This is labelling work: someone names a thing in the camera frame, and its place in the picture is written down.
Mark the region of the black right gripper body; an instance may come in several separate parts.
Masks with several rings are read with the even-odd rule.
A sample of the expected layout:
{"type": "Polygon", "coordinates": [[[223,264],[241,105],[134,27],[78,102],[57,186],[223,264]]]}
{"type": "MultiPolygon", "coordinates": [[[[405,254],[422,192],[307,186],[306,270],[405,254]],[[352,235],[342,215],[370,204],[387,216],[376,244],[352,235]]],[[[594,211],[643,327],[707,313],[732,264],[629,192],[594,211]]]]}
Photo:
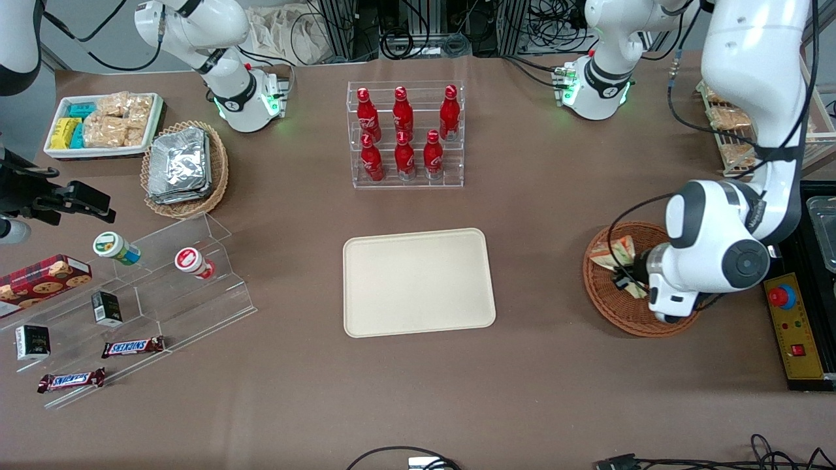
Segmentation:
{"type": "Polygon", "coordinates": [[[1,214],[39,220],[39,209],[34,204],[41,197],[53,195],[58,186],[50,179],[59,171],[38,167],[12,151],[2,152],[1,164],[1,214]]]}

